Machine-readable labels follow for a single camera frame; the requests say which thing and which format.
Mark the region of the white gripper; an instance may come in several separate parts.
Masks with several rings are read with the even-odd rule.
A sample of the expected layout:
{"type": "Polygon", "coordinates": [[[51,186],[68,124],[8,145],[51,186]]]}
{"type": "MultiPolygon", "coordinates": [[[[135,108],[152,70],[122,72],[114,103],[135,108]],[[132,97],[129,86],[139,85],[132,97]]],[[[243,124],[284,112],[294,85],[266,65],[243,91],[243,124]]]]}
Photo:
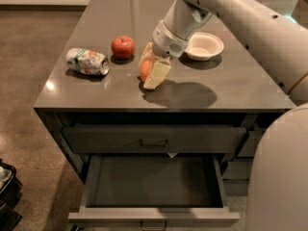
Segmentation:
{"type": "Polygon", "coordinates": [[[153,31],[152,41],[146,44],[139,60],[139,67],[142,66],[143,87],[147,90],[156,89],[164,82],[170,71],[169,58],[155,60],[155,54],[161,57],[179,58],[188,44],[186,40],[175,36],[161,20],[153,31]]]}

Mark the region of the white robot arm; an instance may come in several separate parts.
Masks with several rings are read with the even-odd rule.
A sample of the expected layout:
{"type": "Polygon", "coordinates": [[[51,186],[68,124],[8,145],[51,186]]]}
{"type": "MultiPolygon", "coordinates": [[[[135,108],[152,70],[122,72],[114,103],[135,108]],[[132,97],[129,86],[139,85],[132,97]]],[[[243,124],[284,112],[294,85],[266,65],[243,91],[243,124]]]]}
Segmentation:
{"type": "Polygon", "coordinates": [[[269,87],[294,107],[260,139],[252,163],[244,231],[308,231],[308,30],[255,0],[175,0],[155,28],[141,60],[144,88],[161,85],[194,31],[215,15],[260,66],[231,76],[234,100],[258,101],[269,87]]]}

